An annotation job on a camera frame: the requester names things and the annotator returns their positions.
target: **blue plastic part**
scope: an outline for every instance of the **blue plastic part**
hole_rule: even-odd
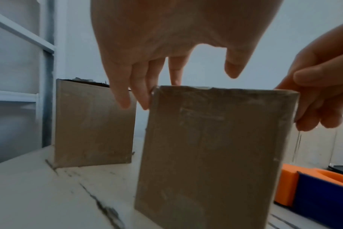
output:
[[[343,186],[299,172],[292,210],[333,229],[343,229]]]

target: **brown cardboard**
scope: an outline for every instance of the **brown cardboard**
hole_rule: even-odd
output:
[[[264,228],[298,93],[153,93],[135,208],[164,229]]]
[[[131,163],[136,100],[123,110],[106,84],[56,81],[54,167]]]

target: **white shelf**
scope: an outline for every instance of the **white shelf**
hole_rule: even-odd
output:
[[[36,34],[28,31],[24,27],[18,25],[17,23],[13,22],[12,20],[6,18],[5,16],[0,14],[0,28],[7,30],[8,32],[13,33],[14,35],[34,44],[42,48],[43,50],[54,53],[55,46],[46,40],[42,39],[41,37],[37,36]]]
[[[0,101],[36,103],[38,94],[0,91]]]

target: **table surface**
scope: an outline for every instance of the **table surface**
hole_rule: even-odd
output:
[[[161,229],[133,208],[143,139],[133,162],[52,170],[47,147],[0,164],[0,229],[110,229],[95,198],[117,211],[126,229]],[[326,229],[272,205],[267,229]]]

